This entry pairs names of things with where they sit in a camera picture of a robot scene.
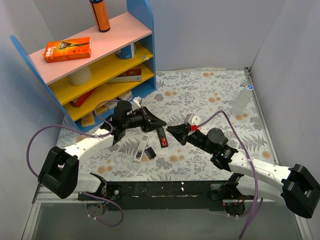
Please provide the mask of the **white remote control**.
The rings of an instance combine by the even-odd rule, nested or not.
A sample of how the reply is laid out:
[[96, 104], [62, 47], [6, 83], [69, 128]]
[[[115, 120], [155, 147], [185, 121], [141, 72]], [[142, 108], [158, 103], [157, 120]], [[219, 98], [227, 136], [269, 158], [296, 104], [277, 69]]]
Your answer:
[[133, 161], [134, 162], [137, 162], [139, 163], [143, 157], [143, 154], [145, 152], [145, 149], [148, 145], [148, 141], [149, 141], [149, 136], [147, 135], [143, 135], [140, 142], [139, 142], [139, 145], [138, 145], [138, 148], [134, 154], [134, 157], [133, 157]]

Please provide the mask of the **black remote control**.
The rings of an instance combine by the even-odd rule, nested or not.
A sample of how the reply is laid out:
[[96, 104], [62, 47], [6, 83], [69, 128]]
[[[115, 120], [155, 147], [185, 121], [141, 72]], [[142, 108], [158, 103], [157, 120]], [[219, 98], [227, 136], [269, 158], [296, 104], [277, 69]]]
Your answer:
[[168, 147], [169, 144], [168, 144], [168, 140], [167, 140], [164, 128], [160, 127], [156, 130], [156, 132], [158, 135], [158, 139], [159, 139], [159, 143], [160, 143], [161, 148]]

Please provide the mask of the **white battery cover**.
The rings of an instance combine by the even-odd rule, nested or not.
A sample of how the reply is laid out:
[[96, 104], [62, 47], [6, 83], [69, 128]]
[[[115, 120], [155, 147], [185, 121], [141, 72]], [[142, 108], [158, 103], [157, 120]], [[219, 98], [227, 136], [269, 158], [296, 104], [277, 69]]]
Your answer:
[[166, 148], [158, 148], [155, 153], [157, 155], [166, 155], [167, 154], [167, 149]]

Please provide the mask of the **black battery cover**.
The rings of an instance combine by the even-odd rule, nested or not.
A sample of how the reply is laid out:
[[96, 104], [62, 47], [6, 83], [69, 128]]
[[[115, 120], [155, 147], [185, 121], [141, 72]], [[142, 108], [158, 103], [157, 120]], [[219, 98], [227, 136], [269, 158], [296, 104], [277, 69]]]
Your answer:
[[144, 152], [150, 160], [154, 159], [157, 156], [152, 147], [148, 147]]

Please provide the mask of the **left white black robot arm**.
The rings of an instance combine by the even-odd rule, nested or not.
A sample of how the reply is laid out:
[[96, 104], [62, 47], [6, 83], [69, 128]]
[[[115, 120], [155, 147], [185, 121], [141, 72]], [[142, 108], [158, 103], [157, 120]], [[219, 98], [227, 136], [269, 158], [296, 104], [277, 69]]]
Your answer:
[[148, 133], [165, 125], [165, 121], [137, 101], [121, 100], [113, 114], [104, 119], [91, 137], [64, 148], [51, 148], [38, 175], [38, 182], [61, 199], [72, 193], [87, 192], [95, 200], [101, 200], [107, 195], [107, 181], [96, 173], [80, 173], [80, 167], [99, 151], [118, 143], [127, 129], [140, 128]]

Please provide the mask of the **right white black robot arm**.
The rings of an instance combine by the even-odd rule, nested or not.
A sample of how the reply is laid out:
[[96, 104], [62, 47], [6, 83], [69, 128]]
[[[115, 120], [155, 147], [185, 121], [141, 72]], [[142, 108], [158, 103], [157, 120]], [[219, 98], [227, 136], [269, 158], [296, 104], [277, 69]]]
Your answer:
[[320, 201], [320, 185], [305, 166], [288, 167], [249, 159], [227, 144], [228, 138], [219, 128], [211, 128], [204, 134], [196, 125], [181, 124], [169, 126], [167, 131], [181, 145], [190, 143], [211, 154], [210, 160], [218, 169], [257, 180], [253, 189], [258, 190], [259, 197], [283, 200], [286, 207], [300, 217], [313, 216]]

